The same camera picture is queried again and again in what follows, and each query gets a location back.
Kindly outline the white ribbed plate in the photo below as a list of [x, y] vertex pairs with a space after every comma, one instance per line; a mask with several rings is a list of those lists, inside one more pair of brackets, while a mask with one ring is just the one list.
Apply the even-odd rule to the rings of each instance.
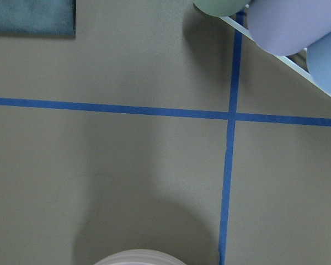
[[102, 264], [185, 265], [184, 262], [169, 254], [147, 249], [121, 251], [107, 256], [95, 265]]

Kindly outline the green pastel cup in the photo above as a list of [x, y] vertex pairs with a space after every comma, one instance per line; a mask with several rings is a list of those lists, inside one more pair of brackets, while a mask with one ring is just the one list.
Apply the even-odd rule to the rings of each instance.
[[227, 17], [239, 12], [251, 0], [194, 0], [194, 5], [207, 15]]

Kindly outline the white cup rack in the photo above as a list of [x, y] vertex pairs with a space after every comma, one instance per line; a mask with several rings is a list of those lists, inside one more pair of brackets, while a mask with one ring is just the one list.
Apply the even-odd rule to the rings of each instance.
[[[222, 17], [221, 19], [224, 22], [226, 22], [227, 24], [229, 24], [230, 26], [232, 26], [235, 29], [239, 30], [240, 33], [242, 33], [244, 36], [248, 37], [251, 41], [254, 42], [254, 40], [252, 39], [252, 37], [251, 37], [251, 35], [249, 33], [249, 29], [248, 29], [248, 25], [247, 25], [247, 13], [248, 13], [249, 5], [250, 4], [248, 4], [246, 6], [246, 8], [245, 8], [245, 14], [246, 14], [246, 25], [245, 26], [240, 26], [237, 22], [235, 22], [230, 17]], [[309, 71], [308, 71], [308, 68], [307, 68], [307, 48], [308, 47], [305, 47], [301, 51], [299, 51], [299, 52], [297, 52], [295, 54], [292, 54], [292, 55], [286, 55], [286, 56], [279, 56], [279, 55], [273, 55], [273, 54], [271, 54], [271, 55], [275, 56], [281, 62], [283, 62], [284, 64], [286, 64], [288, 67], [290, 67], [291, 69], [293, 69], [295, 72], [297, 72], [302, 77], [304, 77], [306, 80], [310, 81], [313, 85], [315, 85], [317, 88], [319, 88], [315, 84], [315, 82], [312, 79], [311, 75], [309, 74]]]

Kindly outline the lilac pastel cup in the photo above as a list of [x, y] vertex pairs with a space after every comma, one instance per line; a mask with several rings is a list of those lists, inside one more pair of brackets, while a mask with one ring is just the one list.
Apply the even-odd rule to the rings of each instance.
[[252, 1], [247, 25], [260, 48], [292, 55], [331, 32], [331, 1]]

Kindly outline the folded grey cloth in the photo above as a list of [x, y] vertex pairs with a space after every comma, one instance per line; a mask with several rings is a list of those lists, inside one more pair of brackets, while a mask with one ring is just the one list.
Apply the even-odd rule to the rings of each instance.
[[0, 1], [0, 33], [76, 35], [76, 1]]

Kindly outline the blue pastel cup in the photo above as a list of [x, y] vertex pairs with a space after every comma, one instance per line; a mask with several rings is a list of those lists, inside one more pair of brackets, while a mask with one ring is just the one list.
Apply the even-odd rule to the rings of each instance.
[[307, 48], [307, 68], [315, 84], [331, 97], [331, 32]]

